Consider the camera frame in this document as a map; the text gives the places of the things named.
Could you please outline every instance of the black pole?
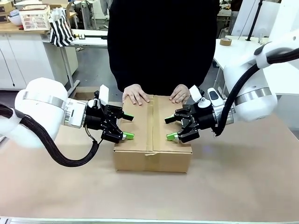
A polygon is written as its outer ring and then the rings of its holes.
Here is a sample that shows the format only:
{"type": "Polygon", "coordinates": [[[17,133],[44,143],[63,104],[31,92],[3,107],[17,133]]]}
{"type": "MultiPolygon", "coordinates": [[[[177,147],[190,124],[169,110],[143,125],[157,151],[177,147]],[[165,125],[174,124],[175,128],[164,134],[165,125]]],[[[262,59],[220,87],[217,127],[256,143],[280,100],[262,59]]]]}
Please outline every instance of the black pole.
{"type": "Polygon", "coordinates": [[[264,1],[264,0],[260,0],[260,2],[258,3],[258,7],[257,7],[257,11],[256,11],[256,15],[255,15],[255,17],[254,17],[254,20],[253,20],[253,23],[252,23],[252,26],[251,26],[251,29],[250,29],[250,32],[249,32],[249,35],[248,35],[248,38],[246,39],[246,41],[250,41],[250,39],[251,39],[253,30],[254,30],[254,26],[256,25],[256,21],[257,21],[258,15],[260,14],[261,7],[262,7],[262,5],[263,5],[263,1],[264,1]]]}

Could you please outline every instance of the black sweater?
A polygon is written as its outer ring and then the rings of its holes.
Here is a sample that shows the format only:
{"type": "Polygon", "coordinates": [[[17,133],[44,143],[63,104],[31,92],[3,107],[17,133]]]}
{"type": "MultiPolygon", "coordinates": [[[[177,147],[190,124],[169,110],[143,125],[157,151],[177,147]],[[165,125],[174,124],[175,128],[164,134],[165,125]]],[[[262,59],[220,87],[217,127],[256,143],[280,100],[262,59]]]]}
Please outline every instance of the black sweater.
{"type": "Polygon", "coordinates": [[[114,0],[108,52],[118,89],[147,94],[200,86],[211,66],[217,32],[213,0],[114,0]]]}

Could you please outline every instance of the white bowl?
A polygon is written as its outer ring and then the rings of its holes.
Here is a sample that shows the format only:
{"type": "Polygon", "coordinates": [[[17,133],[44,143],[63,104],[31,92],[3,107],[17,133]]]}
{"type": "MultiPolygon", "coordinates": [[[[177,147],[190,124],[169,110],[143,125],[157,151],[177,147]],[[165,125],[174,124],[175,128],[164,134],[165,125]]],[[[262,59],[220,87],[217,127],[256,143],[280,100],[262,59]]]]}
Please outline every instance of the white bowl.
{"type": "Polygon", "coordinates": [[[22,19],[20,15],[14,16],[14,17],[9,17],[8,18],[12,24],[16,26],[21,26],[22,25],[22,19]]]}

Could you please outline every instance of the person's hand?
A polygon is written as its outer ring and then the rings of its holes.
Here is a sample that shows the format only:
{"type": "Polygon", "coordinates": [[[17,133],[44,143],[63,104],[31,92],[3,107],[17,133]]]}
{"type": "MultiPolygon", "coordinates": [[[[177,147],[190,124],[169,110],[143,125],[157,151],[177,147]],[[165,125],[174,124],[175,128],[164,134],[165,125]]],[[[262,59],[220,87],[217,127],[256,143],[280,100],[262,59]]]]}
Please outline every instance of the person's hand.
{"type": "Polygon", "coordinates": [[[142,105],[142,98],[147,103],[150,101],[148,95],[145,92],[143,92],[143,90],[141,89],[141,86],[138,84],[130,85],[124,89],[124,92],[122,95],[123,102],[125,101],[125,98],[127,96],[130,97],[132,104],[134,104],[134,105],[137,103],[138,103],[138,105],[142,105]]]}
{"type": "Polygon", "coordinates": [[[190,98],[190,92],[187,86],[180,84],[173,91],[172,95],[169,97],[169,100],[172,101],[173,104],[185,104],[186,101],[190,98]]]}

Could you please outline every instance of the roll of tape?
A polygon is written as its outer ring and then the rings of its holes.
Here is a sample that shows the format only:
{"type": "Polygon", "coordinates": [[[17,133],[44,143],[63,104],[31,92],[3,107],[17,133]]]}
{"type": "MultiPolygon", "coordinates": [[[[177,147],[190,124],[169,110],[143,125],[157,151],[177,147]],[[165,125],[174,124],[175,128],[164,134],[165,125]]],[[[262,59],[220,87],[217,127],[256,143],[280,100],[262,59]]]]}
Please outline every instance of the roll of tape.
{"type": "Polygon", "coordinates": [[[228,38],[221,38],[220,45],[222,46],[230,46],[232,44],[232,40],[228,38]]]}

